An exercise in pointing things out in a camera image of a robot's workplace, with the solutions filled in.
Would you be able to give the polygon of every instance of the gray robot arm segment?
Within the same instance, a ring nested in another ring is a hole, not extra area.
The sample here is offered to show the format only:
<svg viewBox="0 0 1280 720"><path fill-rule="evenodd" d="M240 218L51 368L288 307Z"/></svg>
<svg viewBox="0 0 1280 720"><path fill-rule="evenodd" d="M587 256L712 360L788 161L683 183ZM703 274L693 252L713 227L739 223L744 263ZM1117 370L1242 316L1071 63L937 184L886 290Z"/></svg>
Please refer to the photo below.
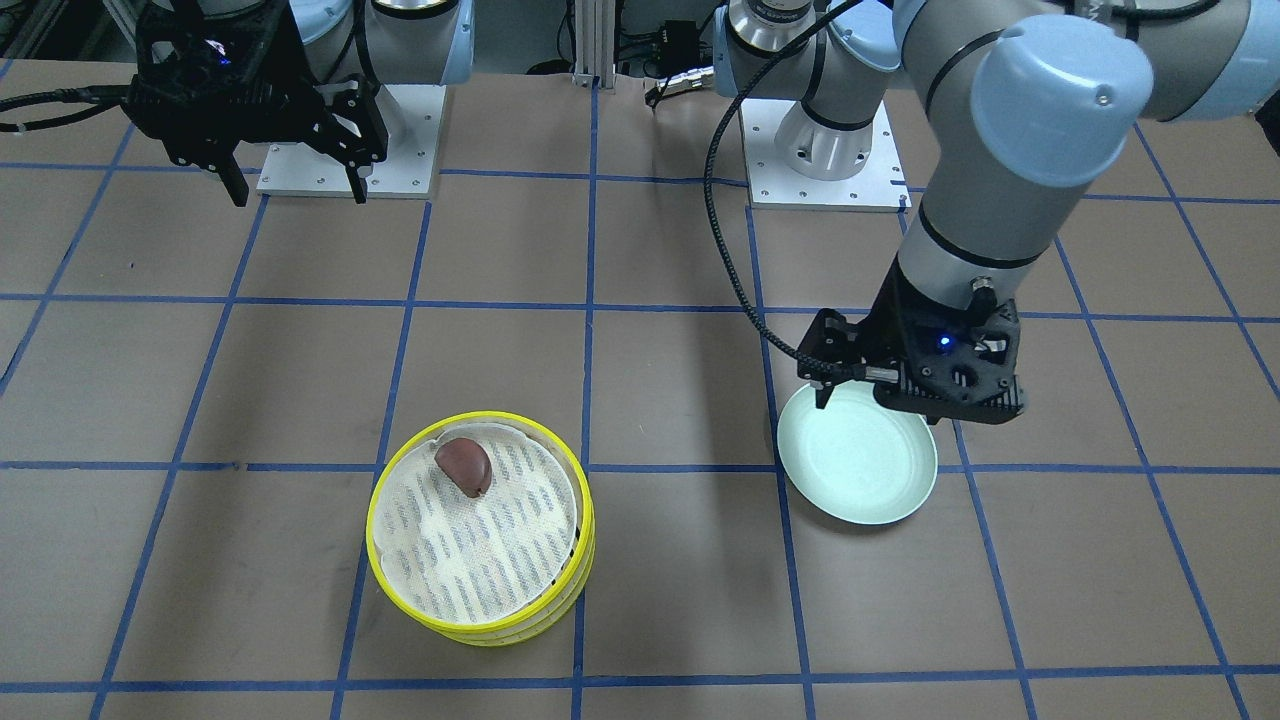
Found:
<svg viewBox="0 0 1280 720"><path fill-rule="evenodd" d="M1280 83L1275 0L1184 0L1147 15L1117 6L1106 24L1064 5L895 6L942 155L868 318L852 325L824 311L800 346L828 363L896 370L876 388L887 407L1015 416L1024 400L1014 293L1133 120L1239 114ZM828 388L819 405L840 382L800 373Z"/></svg>
<svg viewBox="0 0 1280 720"><path fill-rule="evenodd" d="M461 85L471 77L475 54L474 0L356 0L370 3L365 15L369 58L379 82L392 85ZM339 26L346 35L352 14ZM329 67L337 42L308 47L312 67ZM356 53L338 65L337 77L360 73Z"/></svg>

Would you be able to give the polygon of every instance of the blue tape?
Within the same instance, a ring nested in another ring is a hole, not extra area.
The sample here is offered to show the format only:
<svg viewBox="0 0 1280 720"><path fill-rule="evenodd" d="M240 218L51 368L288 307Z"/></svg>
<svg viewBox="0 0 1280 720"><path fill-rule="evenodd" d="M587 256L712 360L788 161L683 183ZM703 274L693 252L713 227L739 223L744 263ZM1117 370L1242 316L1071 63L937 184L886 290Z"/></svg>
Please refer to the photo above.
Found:
<svg viewBox="0 0 1280 720"><path fill-rule="evenodd" d="M422 205L422 220L419 224L417 247L413 250L413 269L408 281L408 291L401 305L404 315L401 320L399 341L396 345L396 360L392 364L390 386L387 389L387 407L383 411L383 429L378 437L378 465L370 483L370 492L381 474L381 466L387 462L387 454L390 446L392 424L396 418L396 400L399 395L399 382L404 373L404 354L408 348L410 331L413 325L413 306L417 297L419 278L422 274L422 258L426 255L426 240L431 228L431 204ZM351 673L351 656L356 648L356 630L360 626L360 607L365 600L365 577L369 573L369 548L364 541L360 543L360 557L356 560L356 580L351 589L351 605L347 610L347 625L342 635L342 652L338 656L338 675L334 680L333 700L329 705L329 717L339 720L342 706L347 693L347 678Z"/></svg>
<svg viewBox="0 0 1280 720"><path fill-rule="evenodd" d="M480 178L538 178L538 179L591 179L585 173L539 173L525 170L470 170L462 168L440 168L442 176L471 176Z"/></svg>
<svg viewBox="0 0 1280 720"><path fill-rule="evenodd" d="M1014 611L1009 606L1009 594L1005 592L1005 579L1000 571L1000 560L996 557L996 543L991 536L991 525L987 523L987 511L982 505L982 493L978 491L978 479L973 473L973 464L969 461L969 448L964 442L964 429L959 420L951 420L951 427L956 433L956 448L960 451L960 461L965 468L965 480L969 484L969 497L973 500L973 510L978 518L978 529L982 532L982 544L987 551L987 564L991 566L991 578L996 584L996 598L1000 601L1000 614L1005 619L1005 632L1009 634L1009 650L1014 656L1014 667L1018 671L1018 684L1023 689L1023 703L1027 706L1027 717L1037 720L1036 698L1032 696L1030 679L1027 675L1027 662L1023 660L1023 646L1018 641L1018 628L1014 625Z"/></svg>
<svg viewBox="0 0 1280 720"><path fill-rule="evenodd" d="M111 470L129 473L165 471L172 462L97 462L92 460L0 460L0 470Z"/></svg>
<svg viewBox="0 0 1280 720"><path fill-rule="evenodd" d="M214 360L218 356L218 348L221 346L223 337L227 333L227 324L230 320L232 309L234 307L232 300L236 297L236 293L239 292L241 282L244 279L244 269L248 266L250 255L253 252L253 243L257 241L257 233L262 227L262 218L266 215L268 200L268 197L262 197L259 201L257 214L253 218L253 225L250 228L248 238L244 241L244 250L241 252L239 264L236 268L232 287L227 293L227 301L223 306L221 318L218 320L218 329L214 331L214 338L209 343L209 352L205 355L205 364L200 370L200 379L196 382L196 389L191 396L191 404L187 407L187 416L182 423L182 432L178 434L178 445L173 451L173 465L165 477L160 497L156 500L155 512L151 516L151 525L147 529L147 538L142 544L142 555L138 557L138 566L133 573L133 583L129 587L129 594L124 601L124 610L120 614L120 624L116 628L115 638L111 641L111 650L106 657L106 666L102 669L101 685L99 687L97 694L93 697L90 720L99 720L102 715L102 706L106 703L106 694L115 675L115 666L120 660L120 651L124 650L124 638L129 634L129 624L133 621L133 611L137 609L138 596L142 593L142 580L146 578L147 566L151 564L151 553L155 550L156 536L160 532L160 520L164 519L165 509L169 505L169 497L173 495L174 480L178 477L178 464L182 461L182 455L187 450L187 441L191 438L191 429L196 423L196 414L200 410L200 401L204 398L205 388L209 386L209 377L214 370Z"/></svg>
<svg viewBox="0 0 1280 720"><path fill-rule="evenodd" d="M1138 138L1142 140L1146 146L1142 131L1138 131ZM1155 155L1151 158L1152 161L1155 161ZM1172 187L1169 187L1170 196L1172 196ZM1116 378L1115 369L1111 366L1111 359L1107 357L1107 351L1102 346L1102 337L1098 334L1098 329L1093 320L1088 316L1089 306L1084 300L1084 291L1080 290L1080 283L1075 277L1075 270L1071 268L1071 261L1066 256L1066 249L1062 247L1061 238L1055 237L1053 245L1057 247L1057 254L1062 260L1062 268L1066 270L1066 279L1071 283L1071 291L1075 293L1075 300L1080 305L1080 311L1085 315L1084 323L1089 328L1089 336L1093 338L1093 345L1098 351L1098 359L1102 361L1102 369L1107 374L1107 382L1111 384L1111 392L1115 395L1116 402L1120 405L1120 413L1124 415L1125 427L1129 429L1129 437L1133 439L1134 450L1138 452L1138 459L1142 461L1143 470L1147 475L1147 484L1149 486L1151 493L1156 501L1156 509L1160 511L1160 518L1165 524L1165 530L1169 533L1169 539L1178 556L1178 564L1183 570L1183 578L1187 580L1187 587L1190 589L1192 597L1196 601L1196 609L1199 611L1201 620L1204 623L1204 629L1208 633L1210 643L1213 646L1213 655L1217 657L1220 671L1226 676L1226 684L1231 691L1231 698L1235 700L1235 707L1240 712L1240 719L1249 720L1249 711L1244 706L1244 697L1240 694L1239 684L1235 682L1235 676L1231 674L1228 665L1226 651L1222 648L1222 641L1219 638L1217 629L1213 626L1213 619L1208 612L1208 605L1204 602L1204 596L1201 594L1199 584L1197 584L1196 577L1192 573L1190 562L1187 560L1187 552L1183 550L1183 543L1178 538L1178 530L1174 528L1174 519L1169 514L1169 509L1165 506L1165 498L1160 491L1160 483L1156 480L1151 460L1147 457L1147 450L1143 447L1142 438L1138 436L1138 427L1134 424L1133 415L1129 413L1129 404L1125 401L1124 392L1120 389L1120 380Z"/></svg>
<svg viewBox="0 0 1280 720"><path fill-rule="evenodd" d="M751 213L751 204L748 202L746 213L746 240L751 254L751 275L755 291L755 306L764 306L764 282L760 278L760 251L755 236L755 215ZM782 548L787 561L787 585L791 592L791 619L795 624L796 652L800 662L801 689L804 692L804 710L806 720L815 720L818 716L817 705L813 697L813 682L810 674L813 669L809 664L809 633L805 629L804 605L800 598L800 573L796 568L795 539L791 533L791 503L787 497L787 477L782 468L782 457L778 455L778 401L773 389L773 363L769 357L769 343L760 336L760 357L764 369L764 397L768 402L769 437L773 442L773 468L774 480L778 487L778 512L782 521Z"/></svg>
<svg viewBox="0 0 1280 720"><path fill-rule="evenodd" d="M1280 23L1280 1L1276 1L1275 6L1275 22ZM1258 364L1258 369L1262 370L1262 377L1266 378L1267 384L1271 386L1271 393L1275 395L1276 400L1280 400L1280 384L1276 384L1276 378L1271 374L1271 368L1267 366L1266 360L1262 357L1262 352L1258 351L1258 345L1253 341L1253 333L1251 333L1248 325L1240 320L1240 311L1236 310L1235 301L1231 300L1231 295L1226 292L1226 284L1222 282L1222 277L1217 273L1217 268L1213 266L1213 261L1210 259L1208 251L1204 250L1204 243L1201 242L1199 233L1196 232L1196 227L1187 215L1187 209L1183 208L1178 193L1174 192L1174 184L1169 182L1169 176L1165 174L1165 168L1161 167L1160 159L1156 158L1156 151L1151 149L1151 143L1147 142L1147 136L1142 132L1140 127L1135 124L1133 129L1138 133L1138 140L1142 142L1143 149L1147 150L1147 156L1151 158L1151 164L1156 167L1156 172L1160 174L1160 182L1162 182L1165 184L1165 190L1169 191L1169 197L1172 199L1174 208L1178 209L1178 215L1183 219L1187 232L1192 236L1192 242L1196 245L1196 251L1199 252L1201 260L1204 261L1204 268L1208 269L1210 277L1213 278L1213 284L1217 286L1217 292L1221 293L1222 300L1226 302L1226 309L1230 310L1231 316L1235 318L1235 322L1240 328L1240 334L1244 336L1244 342L1249 346L1249 352L1253 354L1254 363Z"/></svg>
<svg viewBox="0 0 1280 720"><path fill-rule="evenodd" d="M1280 665L1233 665L1234 675L1280 675ZM1219 675L1217 665L1134 665L1100 667L1029 667L1033 680L1070 678L1167 678ZM814 673L815 685L856 685L888 683L983 683L1016 680L1016 670L919 670L896 673ZM799 685L797 673L762 675L586 675L586 688L676 688ZM479 691L479 689L570 689L567 678L396 678L348 680L347 692L374 691ZM116 680L111 693L218 693L218 692L328 692L334 680ZM97 682L0 683L0 694L69 694L95 692Z"/></svg>
<svg viewBox="0 0 1280 720"><path fill-rule="evenodd" d="M124 128L124 136L120 138L120 143L115 147L115 155L111 158L111 167L119 164L132 135L133 126ZM67 247L67 252L63 254L61 263L58 264L58 269L54 270L54 277L49 281L49 286L45 288L45 297L40 301L40 305L36 306L36 311L32 314L31 322L27 323L27 332L24 332L22 340L18 341L18 347L14 348L4 374L0 375L0 397L3 397L5 391L9 389L9 383L13 382L13 377L18 372L18 365L27 354L27 347L31 346L31 338L35 337L36 328L40 327L40 320L45 316L45 310L49 309L49 296L58 290L58 283L61 282L63 275L67 273L67 268L72 263L72 256L76 255L76 250L84 238L84 232L88 229L90 223L93 222L93 214L97 211L99 205L102 202L102 197L106 195L106 187L111 183L113 174L114 170L109 168L102 176L102 182L99 183L97 191L93 193L93 199L90 200L88 209L84 211L84 217L81 218L79 227L76 228L76 234L72 236L70 245Z"/></svg>
<svg viewBox="0 0 1280 720"><path fill-rule="evenodd" d="M589 473L617 473L637 475L671 475L695 473L759 473L772 474L777 470L774 465L620 465L594 462L586 465Z"/></svg>
<svg viewBox="0 0 1280 720"><path fill-rule="evenodd" d="M590 187L586 206L586 324L582 336L582 448L581 462L589 466L591 461L591 366L595 348L595 220L596 195L599 190L600 161L600 87L599 79L591 83L591 137L590 137ZM570 702L570 717L582 719L582 674L586 646L586 593L581 593L573 607L573 684Z"/></svg>

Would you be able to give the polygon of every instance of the light green plate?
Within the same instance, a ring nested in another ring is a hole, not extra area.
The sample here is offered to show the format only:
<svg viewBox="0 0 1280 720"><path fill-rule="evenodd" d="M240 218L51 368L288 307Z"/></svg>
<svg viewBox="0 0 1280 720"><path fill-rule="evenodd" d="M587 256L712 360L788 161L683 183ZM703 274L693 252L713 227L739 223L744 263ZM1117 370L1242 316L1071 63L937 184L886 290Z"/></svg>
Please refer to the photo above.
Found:
<svg viewBox="0 0 1280 720"><path fill-rule="evenodd" d="M870 383L837 386L823 410L814 392L800 388L778 419L778 455L796 489L861 525L895 523L924 505L938 475L924 418L881 407Z"/></svg>

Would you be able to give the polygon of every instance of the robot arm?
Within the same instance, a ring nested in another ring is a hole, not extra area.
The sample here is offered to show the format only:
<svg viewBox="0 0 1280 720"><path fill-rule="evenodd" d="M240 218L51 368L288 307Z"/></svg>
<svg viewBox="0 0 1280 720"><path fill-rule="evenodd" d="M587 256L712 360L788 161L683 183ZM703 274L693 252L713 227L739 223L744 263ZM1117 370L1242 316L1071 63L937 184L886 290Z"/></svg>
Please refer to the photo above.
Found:
<svg viewBox="0 0 1280 720"><path fill-rule="evenodd" d="M1276 91L1280 1L899 0L893 26L942 156L870 314L823 310L800 343L838 369L799 373L819 406L869 379L890 409L1004 423L1025 404L1018 284L1138 117L1225 118Z"/></svg>
<svg viewBox="0 0 1280 720"><path fill-rule="evenodd" d="M131 85L5 100L0 110L55 101L96 108L0 127L10 132L59 127L120 105L143 135L164 143L170 161L216 174L236 205L248 200L234 156L242 141L310 146L346 173L356 202L364 202L372 164L397 151L397 138L413 135L392 94L380 92L374 67L383 81L466 82L472 0L319 5L315 0L150 0L136 28L138 72ZM370 5L374 19L366 24ZM305 47L296 8L315 20L305 26L307 42L346 20L342 50L329 47L329 56L323 56L324 44ZM348 53L352 44L355 54ZM317 79L312 68L330 69ZM339 72L340 79L330 83Z"/></svg>

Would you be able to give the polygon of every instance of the yellow steamer basket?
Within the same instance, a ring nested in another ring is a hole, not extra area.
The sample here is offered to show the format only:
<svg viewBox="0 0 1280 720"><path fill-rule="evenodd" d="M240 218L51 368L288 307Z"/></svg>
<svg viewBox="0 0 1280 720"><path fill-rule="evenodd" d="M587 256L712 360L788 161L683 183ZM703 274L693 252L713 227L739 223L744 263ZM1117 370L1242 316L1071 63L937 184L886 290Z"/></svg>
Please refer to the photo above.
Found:
<svg viewBox="0 0 1280 720"><path fill-rule="evenodd" d="M479 442L493 464L479 498L435 464L435 450L458 437ZM401 610L457 642L504 646L573 606L595 559L595 511L581 464L553 432L511 413L467 413L392 457L365 541L378 584Z"/></svg>

